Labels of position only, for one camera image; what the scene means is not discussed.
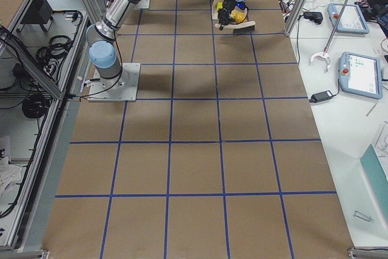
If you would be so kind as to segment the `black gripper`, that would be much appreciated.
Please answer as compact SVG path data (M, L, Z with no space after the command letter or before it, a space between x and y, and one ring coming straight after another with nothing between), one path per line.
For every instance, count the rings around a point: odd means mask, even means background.
M223 0L223 2L218 3L218 21L219 21L219 30L223 30L224 22L226 25L230 25L233 21L230 14L233 10L243 12L246 9L246 3L244 1L237 2L236 0Z

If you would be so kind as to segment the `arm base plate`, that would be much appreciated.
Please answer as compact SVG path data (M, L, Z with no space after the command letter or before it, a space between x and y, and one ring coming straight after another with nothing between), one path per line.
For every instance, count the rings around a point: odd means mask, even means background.
M148 10L150 8L150 0L140 0L134 10Z
M125 62L121 77L116 82L117 78L111 80L101 78L95 69L93 77L98 78L98 81L91 83L87 99L92 102L135 102L140 71L140 63Z

